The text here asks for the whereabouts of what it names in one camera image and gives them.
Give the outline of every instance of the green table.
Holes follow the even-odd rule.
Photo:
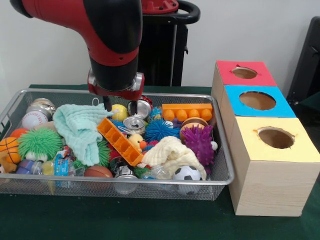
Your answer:
[[[32,85],[86,89],[86,86]],[[209,87],[145,92],[210,94]],[[216,201],[0,195],[0,237],[22,240],[320,239],[320,184],[301,217],[235,216],[227,187]]]

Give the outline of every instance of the wooden box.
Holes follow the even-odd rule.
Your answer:
[[[320,171],[320,155],[299,119],[236,116],[229,146],[236,215],[301,215]]]
[[[220,106],[225,85],[277,86],[262,61],[217,61],[211,95]]]
[[[228,142],[235,116],[295,118],[281,91],[276,86],[226,85],[220,113]]]

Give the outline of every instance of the purple spiky ball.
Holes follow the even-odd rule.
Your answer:
[[[215,151],[212,148],[211,132],[213,126],[205,126],[200,128],[193,126],[192,128],[186,127],[182,130],[185,145],[191,149],[199,162],[204,166],[207,174],[211,174],[210,165],[214,163]]]

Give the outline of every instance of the orange basketball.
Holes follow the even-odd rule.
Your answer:
[[[20,138],[20,136],[22,135],[22,134],[25,134],[25,133],[27,133],[27,131],[29,131],[28,129],[26,129],[26,128],[17,128],[16,130],[14,130],[12,133],[11,133],[11,135],[10,135],[10,137],[15,137],[15,138]]]
[[[21,157],[19,156],[18,145],[17,138],[13,136],[4,138],[0,141],[0,152],[6,152],[8,154],[5,158],[8,163],[20,163]]]

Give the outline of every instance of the white wall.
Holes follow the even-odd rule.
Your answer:
[[[191,0],[201,19],[189,26],[182,85],[211,86],[216,60],[264,61],[288,92],[319,0]],[[28,19],[0,1],[0,108],[30,84],[84,84],[84,41],[70,29]]]

